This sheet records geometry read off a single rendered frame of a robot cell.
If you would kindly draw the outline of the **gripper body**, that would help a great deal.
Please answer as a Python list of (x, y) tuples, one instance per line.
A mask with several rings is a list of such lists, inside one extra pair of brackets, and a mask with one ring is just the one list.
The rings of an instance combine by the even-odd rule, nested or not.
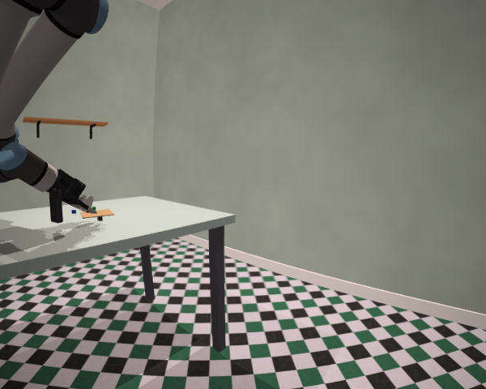
[(61, 169), (58, 169), (58, 177), (47, 192), (51, 192), (54, 189), (62, 190), (62, 201), (68, 204), (75, 204), (70, 199), (79, 199), (85, 187), (86, 185), (81, 184), (81, 181), (77, 178), (73, 178)]

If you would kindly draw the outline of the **orange flat mat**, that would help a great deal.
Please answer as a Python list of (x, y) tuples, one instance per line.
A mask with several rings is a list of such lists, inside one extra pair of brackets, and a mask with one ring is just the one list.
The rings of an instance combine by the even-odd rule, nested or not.
[(97, 210), (97, 214), (91, 214), (91, 213), (86, 213), (86, 212), (80, 212), (83, 219), (84, 218), (92, 218), (92, 217), (98, 217), (98, 216), (113, 216), (114, 214), (109, 210)]

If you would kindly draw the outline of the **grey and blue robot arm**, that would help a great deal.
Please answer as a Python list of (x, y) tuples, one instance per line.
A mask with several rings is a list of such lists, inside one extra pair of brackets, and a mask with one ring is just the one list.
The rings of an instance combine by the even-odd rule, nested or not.
[(108, 0), (0, 0), (0, 183), (18, 178), (41, 192), (55, 183), (58, 170), (19, 143), (16, 120), (70, 47), (102, 29), (108, 12)]

